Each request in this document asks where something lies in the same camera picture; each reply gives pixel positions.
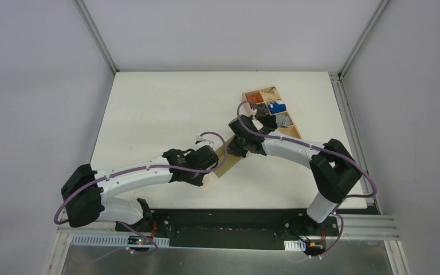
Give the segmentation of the olive and cream underwear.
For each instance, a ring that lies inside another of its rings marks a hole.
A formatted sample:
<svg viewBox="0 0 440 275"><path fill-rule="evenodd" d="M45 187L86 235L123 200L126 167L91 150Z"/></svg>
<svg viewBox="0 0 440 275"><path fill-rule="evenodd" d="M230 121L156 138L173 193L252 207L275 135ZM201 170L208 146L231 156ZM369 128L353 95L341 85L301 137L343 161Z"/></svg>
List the olive and cream underwear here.
<svg viewBox="0 0 440 275"><path fill-rule="evenodd" d="M206 140L205 143L207 145L214 146L215 153L219 158L218 164L220 164L224 159L225 159L225 163L218 170L206 174L203 177L203 181L202 181L203 185L201 186L202 191L206 191L209 188L211 188L213 185L215 185L215 183L219 179L221 179L230 169L232 169L240 160L243 159L243 157L241 156L234 156L230 153L225 153L222 145L215 146L214 142L211 142L209 140Z"/></svg>

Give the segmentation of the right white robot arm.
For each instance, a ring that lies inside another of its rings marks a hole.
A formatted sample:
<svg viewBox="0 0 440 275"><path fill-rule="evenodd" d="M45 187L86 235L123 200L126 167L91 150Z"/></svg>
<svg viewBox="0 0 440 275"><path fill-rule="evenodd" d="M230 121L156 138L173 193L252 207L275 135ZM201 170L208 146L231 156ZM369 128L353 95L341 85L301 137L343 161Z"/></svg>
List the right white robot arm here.
<svg viewBox="0 0 440 275"><path fill-rule="evenodd" d="M274 128L257 128L245 115L232 120L229 127L234 133L227 149L229 154L242 158L248 152L275 156L311 170L318 193L302 219L302 227L308 234L318 234L325 228L326 218L362 177L352 156L339 140L310 145Z"/></svg>

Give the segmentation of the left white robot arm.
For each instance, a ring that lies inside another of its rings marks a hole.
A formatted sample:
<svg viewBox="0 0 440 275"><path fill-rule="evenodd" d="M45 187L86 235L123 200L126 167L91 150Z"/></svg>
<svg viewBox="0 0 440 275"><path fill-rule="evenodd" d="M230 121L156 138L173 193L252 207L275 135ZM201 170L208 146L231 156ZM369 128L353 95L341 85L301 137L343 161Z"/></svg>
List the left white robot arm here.
<svg viewBox="0 0 440 275"><path fill-rule="evenodd" d="M216 168L219 168L219 157L208 145L196 150L170 149L137 166L93 170L90 164L83 164L62 186L64 206L59 209L66 212L66 223L72 228L111 221L143 232L152 224L146 201L128 201L121 199L121 194L172 182L202 186L204 174Z"/></svg>

